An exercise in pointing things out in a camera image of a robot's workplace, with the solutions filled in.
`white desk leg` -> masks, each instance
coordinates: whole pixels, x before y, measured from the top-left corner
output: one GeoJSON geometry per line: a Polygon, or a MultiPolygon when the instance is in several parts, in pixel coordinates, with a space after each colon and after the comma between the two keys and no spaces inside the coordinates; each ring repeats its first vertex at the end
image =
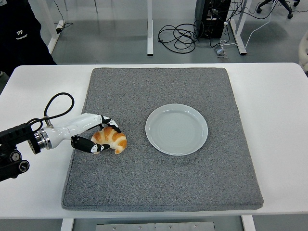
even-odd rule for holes
{"type": "Polygon", "coordinates": [[[242,223],[243,223],[244,231],[256,231],[255,223],[252,218],[252,215],[242,216],[242,223]]]}
{"type": "MultiPolygon", "coordinates": [[[[56,45],[56,43],[58,41],[60,34],[57,34],[56,27],[53,23],[53,20],[52,20],[52,17],[51,17],[51,14],[50,14],[50,11],[48,9],[46,1],[45,0],[38,0],[38,4],[39,4],[41,12],[44,16],[44,20],[47,24],[48,30],[51,34],[51,40],[50,40],[49,45],[48,45],[48,50],[49,50],[49,53],[51,54],[53,49],[54,49],[54,46],[56,45]]],[[[59,24],[61,24],[61,26],[63,26],[64,21],[62,21],[62,20],[59,21],[59,24]]]]}
{"type": "Polygon", "coordinates": [[[74,225],[73,218],[64,218],[62,221],[61,231],[72,231],[74,225]]]}
{"type": "MultiPolygon", "coordinates": [[[[244,1],[244,3],[243,3],[244,11],[246,10],[245,7],[247,7],[249,9],[249,7],[251,5],[251,1],[252,0],[245,0],[244,1]]],[[[231,19],[231,23],[230,23],[230,26],[231,26],[231,29],[232,29],[232,32],[233,32],[233,35],[234,35],[235,42],[238,45],[238,49],[239,49],[239,52],[240,52],[241,55],[247,54],[246,48],[245,48],[245,46],[243,44],[243,41],[242,41],[242,38],[241,38],[241,32],[242,32],[244,23],[246,21],[246,17],[247,17],[246,13],[241,13],[240,14],[240,18],[239,18],[239,21],[238,21],[238,26],[236,26],[236,23],[235,23],[234,19],[231,19]]]]}
{"type": "Polygon", "coordinates": [[[152,0],[148,0],[148,55],[153,55],[152,0]]]}

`floor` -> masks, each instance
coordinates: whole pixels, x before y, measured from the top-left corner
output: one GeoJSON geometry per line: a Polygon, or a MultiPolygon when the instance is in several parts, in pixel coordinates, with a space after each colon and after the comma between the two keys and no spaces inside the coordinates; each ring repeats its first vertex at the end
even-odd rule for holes
{"type": "MultiPolygon", "coordinates": [[[[41,36],[46,44],[50,34],[41,15],[36,0],[29,0],[32,9],[42,24],[41,36]]],[[[57,64],[170,64],[170,63],[298,63],[298,45],[308,30],[308,12],[293,12],[293,18],[287,18],[287,11],[278,4],[274,8],[270,23],[254,32],[246,47],[247,55],[240,55],[235,45],[224,46],[225,55],[217,56],[209,40],[202,38],[196,43],[194,51],[188,54],[177,54],[167,50],[157,42],[159,30],[165,25],[177,26],[194,23],[196,0],[156,0],[153,1],[154,55],[147,56],[147,1],[145,0],[97,0],[98,13],[93,0],[66,0],[68,11],[63,0],[55,0],[67,23],[73,23],[61,33],[52,53],[57,64]]],[[[48,1],[48,7],[55,23],[62,20],[57,6],[48,1]]],[[[253,13],[258,1],[253,1],[250,11],[253,13]]],[[[307,11],[308,1],[301,1],[293,10],[307,11]]],[[[255,17],[266,17],[271,5],[262,7],[262,13],[255,17]]],[[[242,31],[246,45],[251,32],[269,21],[247,16],[242,31]]],[[[163,34],[164,39],[170,33],[163,34]]],[[[221,39],[228,40],[223,33],[221,39]]],[[[216,44],[220,39],[211,39],[216,44]]],[[[230,41],[234,43],[232,33],[230,41]]],[[[7,76],[0,78],[0,92],[8,81],[7,76]]],[[[243,230],[239,228],[238,217],[222,221],[217,230],[243,230]]],[[[93,229],[94,220],[77,221],[74,230],[93,229]]],[[[256,231],[304,231],[308,227],[308,215],[275,215],[254,216],[256,231]]],[[[60,230],[61,220],[0,220],[0,231],[6,230],[60,230]]]]}

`white cable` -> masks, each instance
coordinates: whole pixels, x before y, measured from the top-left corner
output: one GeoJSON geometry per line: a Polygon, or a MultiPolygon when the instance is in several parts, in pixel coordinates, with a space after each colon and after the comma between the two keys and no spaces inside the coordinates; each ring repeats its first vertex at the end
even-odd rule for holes
{"type": "MultiPolygon", "coordinates": [[[[269,14],[269,18],[271,17],[271,13],[272,13],[273,8],[274,8],[274,6],[276,5],[275,3],[276,3],[277,1],[278,1],[278,0],[274,0],[274,2],[273,2],[273,5],[272,5],[272,7],[271,7],[271,11],[270,11],[270,14],[269,14]]],[[[268,24],[268,23],[270,23],[270,19],[269,19],[269,21],[268,21],[267,23],[263,24],[263,25],[260,26],[258,29],[255,29],[253,32],[251,32],[251,34],[250,34],[250,36],[249,36],[249,38],[248,38],[248,41],[247,41],[247,43],[246,43],[245,49],[246,49],[246,47],[247,47],[247,45],[248,45],[248,42],[249,42],[249,40],[250,40],[250,37],[251,37],[252,33],[254,33],[255,31],[257,31],[257,30],[259,30],[260,28],[264,27],[264,26],[265,26],[266,24],[268,24]]]]}

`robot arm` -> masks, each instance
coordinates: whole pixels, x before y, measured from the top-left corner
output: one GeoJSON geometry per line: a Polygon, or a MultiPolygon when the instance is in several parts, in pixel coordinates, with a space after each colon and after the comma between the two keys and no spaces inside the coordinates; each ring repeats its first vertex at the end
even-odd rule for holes
{"type": "Polygon", "coordinates": [[[17,150],[16,145],[28,141],[34,154],[40,153],[41,149],[56,148],[63,140],[71,140],[73,148],[88,153],[100,152],[110,148],[108,144],[95,144],[91,140],[80,137],[79,134],[90,130],[96,126],[103,128],[103,124],[113,127],[118,133],[120,129],[115,121],[102,115],[84,113],[71,119],[63,124],[54,127],[50,119],[58,118],[67,114],[74,106],[74,98],[66,92],[54,95],[48,102],[44,110],[44,118],[31,119],[27,123],[10,128],[0,132],[0,181],[8,178],[16,178],[19,174],[26,172],[30,164],[22,159],[21,153],[17,150]],[[72,100],[71,107],[64,113],[52,117],[47,116],[47,110],[51,102],[59,95],[67,95],[72,100]],[[43,121],[47,126],[42,128],[43,121]],[[31,126],[40,123],[40,127],[33,131],[31,126]]]}
{"type": "Polygon", "coordinates": [[[103,127],[103,124],[113,127],[118,133],[121,132],[116,122],[111,118],[102,115],[84,113],[56,127],[47,126],[36,132],[35,137],[40,149],[53,149],[57,147],[61,141],[71,140],[73,148],[88,153],[95,153],[108,149],[110,146],[107,144],[95,144],[88,139],[78,136],[78,134],[96,126],[103,127]]]}

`office chair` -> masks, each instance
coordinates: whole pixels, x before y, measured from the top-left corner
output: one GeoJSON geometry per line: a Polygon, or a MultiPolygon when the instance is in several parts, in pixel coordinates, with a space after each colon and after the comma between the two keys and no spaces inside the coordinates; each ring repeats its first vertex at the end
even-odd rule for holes
{"type": "MultiPolygon", "coordinates": [[[[264,2],[262,2],[260,5],[258,5],[258,8],[257,8],[257,13],[261,13],[262,9],[261,9],[261,6],[264,6],[265,4],[269,3],[270,1],[273,1],[273,0],[265,0],[264,2]]],[[[287,11],[289,12],[288,14],[288,18],[292,18],[293,17],[293,14],[292,14],[292,9],[290,8],[290,6],[286,3],[285,0],[278,0],[286,9],[287,11]]],[[[300,0],[294,0],[294,6],[297,6],[299,4],[300,0]]]]}

